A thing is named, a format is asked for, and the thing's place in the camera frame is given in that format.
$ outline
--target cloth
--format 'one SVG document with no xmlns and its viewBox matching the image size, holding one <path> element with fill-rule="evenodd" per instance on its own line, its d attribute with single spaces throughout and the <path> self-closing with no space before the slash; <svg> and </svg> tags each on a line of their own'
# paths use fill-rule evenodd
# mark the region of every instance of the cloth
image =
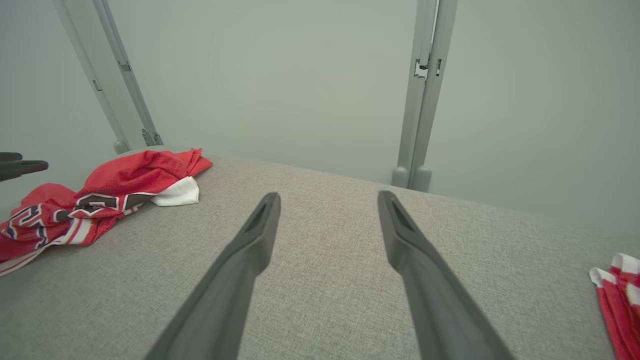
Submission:
<svg viewBox="0 0 640 360">
<path fill-rule="evenodd" d="M 640 261 L 617 254 L 609 272 L 589 271 L 618 360 L 640 359 Z"/>
<path fill-rule="evenodd" d="M 24 266 L 51 245 L 93 244 L 117 219 L 156 196 L 168 203 L 171 199 L 176 204 L 193 203 L 188 198 L 175 200 L 181 188 L 193 198 L 193 178 L 172 189 L 173 195 L 162 193 L 212 165 L 201 152 L 145 151 L 118 158 L 96 168 L 77 193 L 59 184 L 39 186 L 0 224 L 0 276 Z"/>
<path fill-rule="evenodd" d="M 193 176 L 187 176 L 151 198 L 151 202 L 158 206 L 198 204 L 199 195 L 200 188 L 196 179 Z"/>
</svg>

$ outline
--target gray upholstered table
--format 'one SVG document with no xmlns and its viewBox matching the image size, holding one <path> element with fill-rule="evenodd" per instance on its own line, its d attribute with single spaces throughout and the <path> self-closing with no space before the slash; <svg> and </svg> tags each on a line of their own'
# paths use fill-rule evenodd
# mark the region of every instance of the gray upholstered table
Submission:
<svg viewBox="0 0 640 360">
<path fill-rule="evenodd" d="M 212 157 L 200 203 L 143 206 L 91 247 L 49 249 L 0 278 L 3 359 L 139 359 L 258 200 L 279 192 L 241 359 L 419 357 L 387 263 L 377 192 L 392 190 L 519 359 L 613 359 L 592 266 L 637 238 L 255 160 Z"/>
</svg>

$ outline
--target striped cloth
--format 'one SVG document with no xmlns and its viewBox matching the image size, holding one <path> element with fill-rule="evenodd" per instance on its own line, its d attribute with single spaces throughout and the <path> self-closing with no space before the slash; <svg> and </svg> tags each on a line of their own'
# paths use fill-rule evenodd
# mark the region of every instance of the striped cloth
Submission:
<svg viewBox="0 0 640 360">
<path fill-rule="evenodd" d="M 617 254 L 609 271 L 592 268 L 600 308 L 618 360 L 640 359 L 640 260 Z"/>
</svg>

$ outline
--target gray wall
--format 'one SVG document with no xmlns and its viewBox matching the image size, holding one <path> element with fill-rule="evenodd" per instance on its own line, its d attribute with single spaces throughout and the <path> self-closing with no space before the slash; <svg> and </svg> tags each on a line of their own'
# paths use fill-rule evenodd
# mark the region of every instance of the gray wall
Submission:
<svg viewBox="0 0 640 360">
<path fill-rule="evenodd" d="M 164 143 L 389 183 L 416 0 L 110 0 Z"/>
<path fill-rule="evenodd" d="M 460 0 L 430 192 L 640 234 L 638 19 L 636 0 Z"/>
<path fill-rule="evenodd" d="M 115 156 L 115 136 L 51 0 L 0 3 L 0 152 L 49 170 L 0 183 L 0 206 L 43 183 L 77 187 Z"/>
</svg>

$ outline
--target white fabric trim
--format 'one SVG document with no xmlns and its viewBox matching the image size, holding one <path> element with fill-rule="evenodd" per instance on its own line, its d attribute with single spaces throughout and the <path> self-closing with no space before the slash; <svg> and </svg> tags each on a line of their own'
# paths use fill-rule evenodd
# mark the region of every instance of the white fabric trim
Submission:
<svg viewBox="0 0 640 360">
<path fill-rule="evenodd" d="M 640 305 L 640 288 L 632 283 L 627 284 L 627 299 L 632 305 Z"/>
<path fill-rule="evenodd" d="M 60 236 L 56 240 L 60 240 L 60 242 L 66 244 L 67 241 L 69 241 L 69 237 L 71 236 L 71 234 L 73 234 L 74 231 L 76 231 L 78 225 L 80 225 L 80 220 L 80 218 L 73 218 L 71 220 L 71 226 L 69 227 L 69 230 L 67 230 L 67 232 L 63 236 Z"/>
<path fill-rule="evenodd" d="M 18 270 L 19 268 L 23 267 L 24 265 L 30 263 L 32 260 L 34 260 L 38 255 L 40 255 L 47 247 L 50 247 L 51 245 L 60 245 L 63 244 L 62 242 L 62 238 L 64 236 L 60 236 L 59 238 L 53 240 L 52 242 L 48 243 L 47 245 L 44 245 L 43 247 L 39 248 L 36 251 L 32 251 L 29 254 L 23 255 L 19 258 L 14 258 L 11 260 L 7 260 L 4 263 L 0 263 L 0 276 L 4 276 L 6 274 L 9 274 L 11 272 L 14 272 L 16 270 Z"/>
<path fill-rule="evenodd" d="M 82 218 L 78 220 L 80 220 L 78 232 L 71 239 L 71 242 L 69 244 L 77 245 L 82 243 L 86 238 L 87 234 L 89 234 L 89 230 L 91 229 L 92 220 L 90 218 Z"/>
<path fill-rule="evenodd" d="M 158 206 L 178 206 L 197 204 L 200 188 L 193 176 L 176 181 L 163 192 L 151 199 Z"/>
<path fill-rule="evenodd" d="M 640 273 L 640 261 L 633 256 L 625 254 L 615 255 L 611 266 L 619 268 L 622 272 L 628 272 L 630 274 Z"/>
<path fill-rule="evenodd" d="M 604 287 L 604 283 L 603 283 L 604 280 L 609 281 L 613 284 L 618 283 L 616 280 L 616 277 L 613 276 L 613 274 L 610 274 L 599 268 L 592 268 L 589 271 L 589 277 L 591 278 L 591 282 L 596 284 L 599 288 Z"/>
<path fill-rule="evenodd" d="M 133 213 L 135 213 L 138 209 L 140 209 L 140 206 L 144 205 L 144 202 L 139 203 L 138 205 L 135 205 L 133 207 L 131 207 L 131 209 L 126 209 L 125 211 L 123 211 L 122 213 L 126 216 L 126 215 L 131 215 Z"/>
</svg>

